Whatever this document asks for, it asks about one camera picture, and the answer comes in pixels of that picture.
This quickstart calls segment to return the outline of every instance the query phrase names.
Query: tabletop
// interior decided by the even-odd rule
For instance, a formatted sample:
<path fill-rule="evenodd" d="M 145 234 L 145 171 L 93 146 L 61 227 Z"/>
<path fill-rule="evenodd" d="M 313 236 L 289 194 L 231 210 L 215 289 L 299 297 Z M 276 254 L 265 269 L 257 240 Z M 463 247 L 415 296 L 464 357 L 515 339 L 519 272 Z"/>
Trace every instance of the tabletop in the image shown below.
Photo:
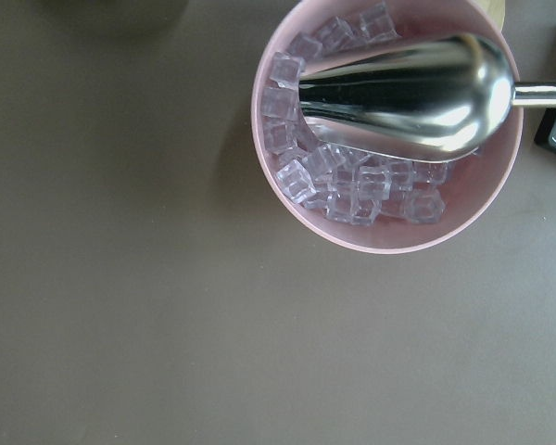
<path fill-rule="evenodd" d="M 253 147 L 297 1 L 124 1 L 0 0 L 0 444 L 556 445 L 543 110 L 467 230 L 353 252 Z M 503 32 L 556 78 L 556 0 L 507 0 Z"/>

